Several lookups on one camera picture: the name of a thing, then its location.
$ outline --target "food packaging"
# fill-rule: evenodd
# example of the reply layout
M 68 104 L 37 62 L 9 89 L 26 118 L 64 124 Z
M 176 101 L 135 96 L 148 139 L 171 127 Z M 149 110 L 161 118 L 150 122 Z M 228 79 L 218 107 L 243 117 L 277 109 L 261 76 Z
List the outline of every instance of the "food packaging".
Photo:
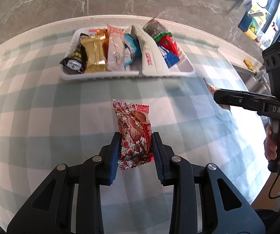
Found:
M 64 58 L 60 64 L 73 73 L 83 73 L 86 69 L 86 60 L 86 52 L 79 39 L 75 51 Z
M 155 42 L 158 42 L 162 37 L 172 35 L 168 29 L 161 24 L 155 17 L 145 24 L 142 28 L 149 34 Z
M 158 44 L 158 48 L 161 51 L 161 54 L 164 58 L 164 61 L 167 64 L 168 68 L 171 68 L 173 65 L 175 65 L 177 62 L 179 62 L 179 57 L 175 56 L 172 52 L 169 52 L 166 48 L 162 47 Z
M 119 131 L 122 135 L 122 150 L 119 168 L 126 170 L 151 162 L 152 129 L 148 118 L 149 106 L 130 104 L 113 99 Z
M 106 59 L 102 47 L 105 35 L 81 38 L 88 57 L 85 73 L 106 71 Z
M 147 22 L 143 27 L 143 30 L 149 34 L 156 43 L 160 44 L 174 55 L 179 56 L 177 43 L 172 33 L 169 32 L 168 29 L 156 18 L 152 18 Z
M 134 39 L 130 34 L 125 34 L 125 61 L 124 66 L 130 65 L 133 60 L 141 57 L 141 49 L 138 39 Z
M 162 37 L 157 43 L 166 48 L 169 52 L 172 52 L 175 56 L 179 56 L 177 43 L 172 35 Z
M 205 81 L 206 83 L 206 86 L 207 88 L 209 89 L 209 91 L 211 92 L 211 95 L 214 97 L 214 93 L 216 91 L 218 91 L 219 89 L 217 87 L 215 87 L 214 85 L 211 85 L 210 83 L 206 82 L 205 78 L 203 78 L 203 80 Z M 226 109 L 226 110 L 230 110 L 230 105 L 221 105 L 221 104 L 218 104 L 222 109 Z
M 105 35 L 105 39 L 102 43 L 102 47 L 103 47 L 105 59 L 108 59 L 108 41 L 109 41 L 108 31 L 107 29 L 97 29 L 96 33 L 98 36 Z
M 125 30 L 115 27 L 108 26 L 108 69 L 110 71 L 124 70 L 125 60 L 125 44 L 124 34 Z

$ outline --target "candy wrapper in gripper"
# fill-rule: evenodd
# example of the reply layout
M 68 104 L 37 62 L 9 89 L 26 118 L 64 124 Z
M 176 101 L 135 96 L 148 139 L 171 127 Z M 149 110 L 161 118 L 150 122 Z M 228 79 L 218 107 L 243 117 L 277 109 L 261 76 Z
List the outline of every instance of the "candy wrapper in gripper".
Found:
M 218 89 L 217 87 L 211 85 L 210 83 L 206 82 L 205 78 L 203 78 L 203 80 L 205 81 L 207 88 L 208 88 L 209 91 L 211 92 L 211 95 L 214 97 L 214 93 L 215 93 L 216 91 L 218 91 L 219 89 Z M 226 110 L 229 110 L 229 111 L 231 112 L 231 110 L 230 110 L 230 105 L 221 105 L 221 104 L 218 104 L 218 105 L 219 105 L 222 109 L 226 109 Z
M 151 162 L 152 130 L 148 118 L 149 106 L 130 104 L 113 99 L 119 131 L 122 134 L 122 151 L 119 168 L 126 170 Z

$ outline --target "white plastic tray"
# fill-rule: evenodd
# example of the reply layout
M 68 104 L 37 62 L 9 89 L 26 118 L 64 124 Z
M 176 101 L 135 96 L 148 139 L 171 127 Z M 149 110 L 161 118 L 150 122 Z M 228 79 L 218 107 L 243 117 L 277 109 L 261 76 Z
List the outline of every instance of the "white plastic tray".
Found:
M 70 48 L 66 52 L 65 57 L 75 50 L 81 33 L 88 34 L 93 29 L 104 29 L 104 26 L 96 26 L 78 29 L 70 42 Z M 179 77 L 194 76 L 195 69 L 185 53 L 178 47 L 180 61 L 168 68 L 164 58 L 158 49 L 154 40 L 138 26 L 133 26 L 134 33 L 139 39 L 142 52 L 142 59 L 137 59 L 129 66 L 125 67 L 125 71 L 104 71 L 84 74 L 68 74 L 67 70 L 61 67 L 61 78 L 64 80 L 90 80 L 97 78 L 127 78 L 127 77 Z

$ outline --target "red candy wrapper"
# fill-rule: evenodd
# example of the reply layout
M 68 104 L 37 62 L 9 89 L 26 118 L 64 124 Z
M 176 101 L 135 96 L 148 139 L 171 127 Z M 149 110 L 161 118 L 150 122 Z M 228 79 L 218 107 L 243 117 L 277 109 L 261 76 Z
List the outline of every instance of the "red candy wrapper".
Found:
M 152 129 L 148 118 L 149 106 L 130 104 L 113 99 L 119 131 L 122 134 L 122 151 L 119 168 L 126 170 L 151 162 Z
M 164 36 L 157 43 L 179 57 L 177 43 L 173 36 Z
M 215 87 L 214 85 L 211 85 L 210 83 L 206 82 L 205 78 L 203 78 L 204 82 L 206 83 L 207 89 L 209 89 L 209 91 L 211 92 L 211 95 L 214 97 L 214 93 L 216 91 L 218 91 L 219 89 L 217 87 Z M 226 109 L 229 110 L 231 112 L 230 109 L 230 105 L 221 105 L 218 104 L 222 109 Z

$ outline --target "finger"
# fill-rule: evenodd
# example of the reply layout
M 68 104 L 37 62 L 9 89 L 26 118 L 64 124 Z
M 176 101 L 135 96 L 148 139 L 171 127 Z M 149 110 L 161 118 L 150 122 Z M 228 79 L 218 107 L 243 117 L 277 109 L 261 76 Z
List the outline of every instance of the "finger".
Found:
M 268 161 L 271 160 L 270 156 L 266 155 L 266 152 L 265 152 L 265 158 L 266 158 Z
M 275 160 L 276 157 L 277 157 L 277 153 L 276 152 L 273 152 L 269 149 L 265 149 L 265 155 L 268 157 L 267 160 L 270 161 L 270 160 Z
M 267 137 L 265 139 L 265 148 L 268 148 L 271 151 L 276 152 L 277 144 L 275 143 L 275 141 L 273 139 Z
M 267 137 L 271 137 L 271 135 L 272 135 L 272 128 L 271 128 L 271 125 L 268 125 L 268 126 L 267 126 L 266 134 L 267 134 Z

